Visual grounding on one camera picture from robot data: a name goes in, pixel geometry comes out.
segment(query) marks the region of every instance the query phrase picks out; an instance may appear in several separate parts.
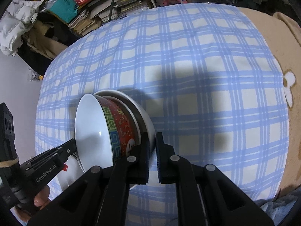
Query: bed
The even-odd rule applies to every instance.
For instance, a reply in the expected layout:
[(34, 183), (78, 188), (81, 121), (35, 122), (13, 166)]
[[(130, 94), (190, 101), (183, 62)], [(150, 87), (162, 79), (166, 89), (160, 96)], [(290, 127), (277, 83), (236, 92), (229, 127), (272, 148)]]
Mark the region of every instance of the bed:
[[(284, 195), (301, 182), (299, 38), (282, 14), (222, 4), (179, 4), (108, 23), (49, 66), (36, 153), (74, 136), (85, 93), (117, 89), (148, 112), (177, 154), (215, 164), (254, 201)], [(61, 193), (57, 179), (49, 186), (51, 199)], [(149, 184), (130, 192), (127, 225), (166, 225), (177, 217), (175, 197), (173, 185), (158, 183), (154, 162)]]

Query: blue plaid bedsheet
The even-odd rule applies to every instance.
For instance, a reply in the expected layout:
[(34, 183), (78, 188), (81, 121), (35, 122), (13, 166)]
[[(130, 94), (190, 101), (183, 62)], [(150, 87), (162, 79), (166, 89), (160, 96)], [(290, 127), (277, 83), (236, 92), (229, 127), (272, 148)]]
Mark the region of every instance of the blue plaid bedsheet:
[[(288, 150), (282, 71), (264, 38), (236, 7), (180, 4), (115, 20), (53, 60), (36, 115), (37, 154), (74, 135), (85, 93), (117, 89), (150, 115), (165, 143), (194, 164), (215, 164), (253, 200), (273, 198)], [(57, 179), (51, 198), (61, 193)], [(130, 192), (127, 225), (177, 217), (174, 185)]]

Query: white bowl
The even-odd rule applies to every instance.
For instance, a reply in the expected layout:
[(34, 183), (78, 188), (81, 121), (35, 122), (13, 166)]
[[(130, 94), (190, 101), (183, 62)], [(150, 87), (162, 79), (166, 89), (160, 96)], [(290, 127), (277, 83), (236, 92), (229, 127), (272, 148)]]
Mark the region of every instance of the white bowl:
[(80, 159), (79, 159), (79, 156), (78, 156), (78, 153), (77, 151), (75, 152), (75, 156), (76, 156), (76, 159), (77, 159), (77, 162), (80, 166), (80, 168), (82, 169), (83, 172), (85, 172), (84, 168), (82, 167), (82, 163), (80, 162)]
[(111, 90), (111, 89), (101, 90), (96, 92), (95, 95), (102, 96), (102, 97), (111, 96), (117, 98), (121, 100), (123, 103), (125, 103), (127, 107), (129, 107), (129, 109), (134, 114), (139, 126), (141, 127), (142, 132), (147, 132), (148, 134), (149, 143), (150, 143), (149, 164), (151, 166), (152, 160), (154, 159), (153, 150), (155, 149), (155, 145), (156, 145), (155, 143), (156, 131), (146, 111), (138, 103), (136, 103), (131, 97), (117, 90)]
[(113, 165), (113, 153), (106, 119), (97, 98), (85, 94), (75, 116), (75, 140), (79, 163), (86, 172), (97, 165)]

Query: flower pattern on blanket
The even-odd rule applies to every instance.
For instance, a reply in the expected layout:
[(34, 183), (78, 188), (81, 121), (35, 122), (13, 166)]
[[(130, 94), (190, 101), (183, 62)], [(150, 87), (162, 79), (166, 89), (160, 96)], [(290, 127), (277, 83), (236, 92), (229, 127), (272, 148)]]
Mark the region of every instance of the flower pattern on blanket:
[(291, 87), (296, 83), (296, 77), (292, 71), (287, 71), (283, 77), (284, 94), (289, 108), (293, 107), (293, 95)]

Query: white wall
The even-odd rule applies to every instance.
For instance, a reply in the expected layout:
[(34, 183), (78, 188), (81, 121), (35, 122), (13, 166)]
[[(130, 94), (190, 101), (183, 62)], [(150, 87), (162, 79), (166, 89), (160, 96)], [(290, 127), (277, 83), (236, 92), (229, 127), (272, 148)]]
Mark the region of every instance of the white wall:
[(18, 56), (0, 52), (0, 103), (14, 118), (15, 146), (20, 164), (35, 156), (35, 121), (42, 82), (29, 82), (28, 65)]

